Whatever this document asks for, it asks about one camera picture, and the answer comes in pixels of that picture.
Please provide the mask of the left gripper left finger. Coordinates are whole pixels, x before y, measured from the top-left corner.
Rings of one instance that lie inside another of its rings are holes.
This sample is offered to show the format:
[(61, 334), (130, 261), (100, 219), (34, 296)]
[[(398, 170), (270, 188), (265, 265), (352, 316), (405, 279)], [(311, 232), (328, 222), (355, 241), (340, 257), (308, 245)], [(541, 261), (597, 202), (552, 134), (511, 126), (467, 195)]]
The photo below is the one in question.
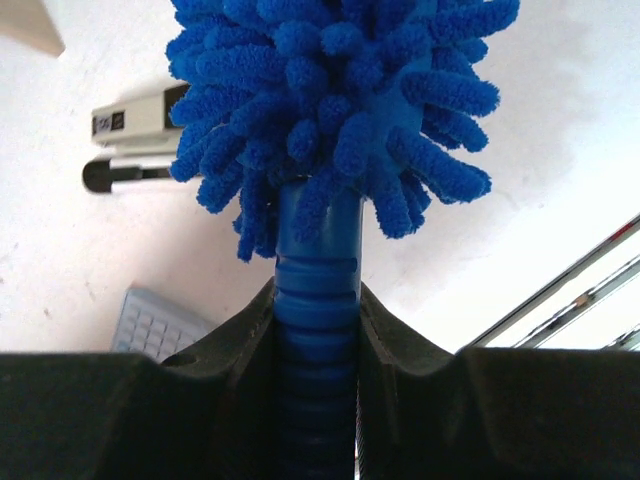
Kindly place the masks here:
[(269, 479), (273, 294), (163, 362), (133, 353), (5, 354), (5, 479)]

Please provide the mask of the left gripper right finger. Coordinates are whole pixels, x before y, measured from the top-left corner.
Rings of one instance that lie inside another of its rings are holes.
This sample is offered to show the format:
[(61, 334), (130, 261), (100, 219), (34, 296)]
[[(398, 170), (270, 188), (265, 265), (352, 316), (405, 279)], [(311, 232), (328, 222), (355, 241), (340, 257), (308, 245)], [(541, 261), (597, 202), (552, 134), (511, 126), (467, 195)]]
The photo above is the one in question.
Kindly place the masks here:
[(451, 354), (361, 297), (358, 451), (365, 479), (635, 479), (639, 356)]

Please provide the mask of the blue microfiber duster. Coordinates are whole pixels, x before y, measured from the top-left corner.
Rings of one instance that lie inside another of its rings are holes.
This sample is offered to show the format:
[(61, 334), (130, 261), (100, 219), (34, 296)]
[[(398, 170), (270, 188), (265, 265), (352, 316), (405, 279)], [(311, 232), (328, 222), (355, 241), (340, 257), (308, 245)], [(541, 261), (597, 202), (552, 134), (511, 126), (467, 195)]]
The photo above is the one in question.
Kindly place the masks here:
[(243, 261), (275, 262), (277, 479), (355, 469), (363, 204), (382, 233), (419, 230), (433, 199), (469, 203), (490, 176), (499, 105), (475, 65), (516, 1), (178, 1), (166, 48), (186, 94), (170, 168), (234, 221)]

